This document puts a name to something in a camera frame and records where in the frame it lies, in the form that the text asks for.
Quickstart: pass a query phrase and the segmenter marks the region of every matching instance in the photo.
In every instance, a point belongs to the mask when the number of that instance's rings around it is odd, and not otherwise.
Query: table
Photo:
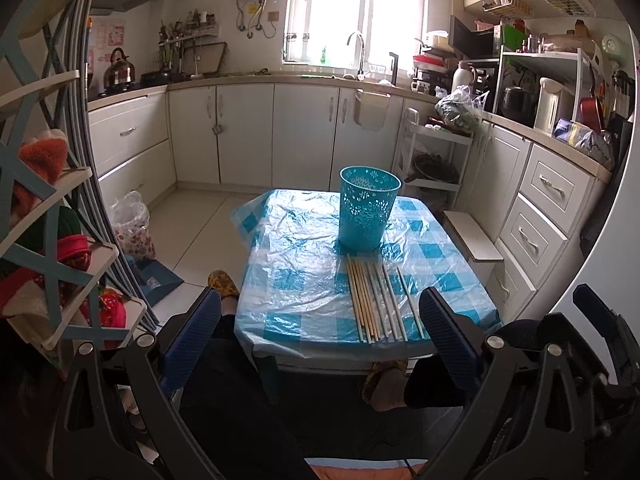
[[[379,253],[388,266],[409,341],[391,337],[375,344],[361,342],[346,255],[371,253],[354,253],[338,242],[339,209],[339,193],[279,189],[231,213],[251,247],[236,316],[236,335],[249,355],[276,356],[302,363],[302,368],[332,363],[336,369],[352,370],[357,363],[432,353],[428,333],[427,339],[420,338],[396,265],[415,304],[420,291],[434,285],[454,312],[482,329],[500,323],[484,287],[429,209],[419,200],[398,197]]]

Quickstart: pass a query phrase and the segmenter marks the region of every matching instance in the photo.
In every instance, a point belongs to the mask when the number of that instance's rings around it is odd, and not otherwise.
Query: wooden stick
[[[351,273],[349,272],[349,266],[347,265],[347,277],[349,279],[349,291],[351,293],[351,303],[352,303],[352,307],[353,307],[353,313],[356,317],[356,327],[358,328],[358,337],[360,338],[360,341],[364,342],[366,339],[364,339],[364,336],[362,335],[362,328],[360,327],[362,325],[362,319],[360,318],[360,312],[358,310],[358,301],[356,300],[356,294],[355,294],[355,285],[353,284],[353,278],[351,277]]]
[[[404,276],[402,275],[402,270],[400,270],[400,266],[398,266],[398,276],[400,277],[400,283],[402,283],[402,288],[404,288],[404,293],[406,294],[407,300],[409,300],[409,306],[411,307],[411,312],[414,313],[415,324],[418,327],[418,332],[420,332],[420,337],[425,339],[424,332],[422,330],[422,323],[420,322],[420,316],[418,316],[418,312],[415,308],[414,300],[411,298],[411,294],[409,293],[409,287],[406,286],[406,281],[404,280]]]
[[[385,275],[386,285],[389,287],[389,294],[391,295],[391,302],[394,304],[394,310],[396,311],[396,316],[398,316],[398,324],[400,325],[400,332],[402,332],[402,337],[405,341],[408,341],[406,338],[406,330],[404,329],[404,323],[402,322],[402,315],[400,314],[400,309],[398,308],[398,302],[396,301],[396,295],[394,294],[394,289],[391,286],[391,280],[389,279],[389,273],[386,270],[386,266],[384,262],[382,262],[382,272]]]
[[[353,261],[351,260],[351,257],[349,255],[347,255],[347,265],[348,265],[348,270],[351,274],[351,279],[353,280],[353,291],[356,295],[356,298],[358,299],[358,301],[356,302],[356,304],[358,305],[358,311],[360,313],[360,320],[362,322],[362,325],[364,327],[365,333],[367,335],[367,342],[371,343],[371,329],[369,327],[369,323],[367,322],[367,317],[364,314],[364,306],[363,306],[363,301],[362,301],[362,297],[360,295],[360,290],[358,289],[358,280],[356,279],[356,272],[355,272],[355,267],[353,265]]]
[[[362,263],[361,260],[356,260],[356,269],[358,270],[358,273],[360,275],[360,283],[362,284],[362,288],[364,290],[364,295],[366,298],[366,304],[365,304],[365,308],[367,311],[367,315],[369,316],[369,323],[371,325],[371,328],[373,329],[373,332],[376,335],[376,340],[380,341],[380,330],[378,330],[378,324],[376,323],[376,317],[373,314],[373,298],[371,297],[371,294],[369,293],[369,282],[367,280],[367,277],[364,273],[364,265]]]
[[[385,313],[382,307],[382,304],[380,303],[380,298],[378,296],[378,292],[376,290],[376,278],[375,278],[375,270],[372,270],[372,265],[367,262],[366,263],[367,266],[367,273],[369,274],[369,280],[371,282],[371,291],[373,292],[373,297],[376,300],[376,307],[378,308],[378,316],[380,318],[380,326],[382,327],[382,333],[385,336],[385,338],[389,339],[389,335],[391,334],[391,330],[387,331],[386,330],[386,326],[385,326]]]
[[[389,302],[386,300],[385,294],[385,279],[382,277],[382,272],[380,271],[380,264],[371,264],[373,269],[376,271],[376,277],[378,279],[378,285],[380,286],[380,294],[382,294],[382,301],[385,303],[386,313],[389,316],[389,325],[391,325],[391,332],[394,335],[394,340],[398,341],[398,331],[396,330],[396,326],[394,325],[394,316],[391,313],[391,307],[389,306]]]

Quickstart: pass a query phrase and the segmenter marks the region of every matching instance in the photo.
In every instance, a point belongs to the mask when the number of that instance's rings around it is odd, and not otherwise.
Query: window
[[[360,44],[347,46],[359,30],[365,38],[365,72],[390,72],[389,52],[411,70],[422,36],[425,0],[289,0],[284,60],[357,68]]]

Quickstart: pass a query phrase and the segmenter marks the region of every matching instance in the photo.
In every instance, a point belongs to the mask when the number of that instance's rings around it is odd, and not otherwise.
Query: orange fabric
[[[66,163],[66,140],[59,137],[36,140],[20,147],[18,158],[50,184],[59,179]],[[42,200],[18,182],[14,182],[11,215],[15,220],[27,216]]]
[[[416,473],[422,471],[426,462],[412,466]],[[330,466],[311,466],[320,480],[411,480],[411,471],[405,467],[390,469],[343,469]]]

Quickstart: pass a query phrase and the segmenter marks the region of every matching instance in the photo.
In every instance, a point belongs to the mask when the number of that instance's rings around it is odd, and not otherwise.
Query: teal basket
[[[340,180],[338,240],[353,251],[373,251],[380,247],[401,182],[387,171],[367,166],[344,168]]]

